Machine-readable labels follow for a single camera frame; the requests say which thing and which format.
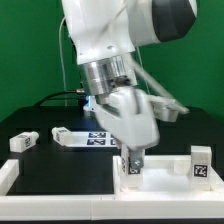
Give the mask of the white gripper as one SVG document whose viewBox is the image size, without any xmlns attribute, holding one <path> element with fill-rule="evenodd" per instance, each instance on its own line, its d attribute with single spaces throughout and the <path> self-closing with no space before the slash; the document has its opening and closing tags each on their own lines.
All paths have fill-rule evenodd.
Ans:
<svg viewBox="0 0 224 224">
<path fill-rule="evenodd" d="M 177 120 L 174 103 L 140 89 L 121 87 L 108 95 L 106 104 L 97 103 L 94 112 L 99 125 L 130 149 L 130 167 L 142 169 L 144 149 L 156 146 L 160 139 L 156 120 Z"/>
</svg>

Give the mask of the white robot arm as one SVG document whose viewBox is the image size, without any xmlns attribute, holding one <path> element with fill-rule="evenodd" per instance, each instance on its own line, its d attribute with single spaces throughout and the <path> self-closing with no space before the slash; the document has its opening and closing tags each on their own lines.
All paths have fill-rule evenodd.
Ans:
<svg viewBox="0 0 224 224">
<path fill-rule="evenodd" d="M 196 0 L 61 0 L 77 64 L 96 100 L 100 126 L 127 147 L 128 165 L 144 166 L 144 150 L 158 144 L 155 100 L 136 87 L 145 79 L 166 104 L 182 106 L 133 59 L 139 46 L 183 38 L 197 17 Z"/>
</svg>

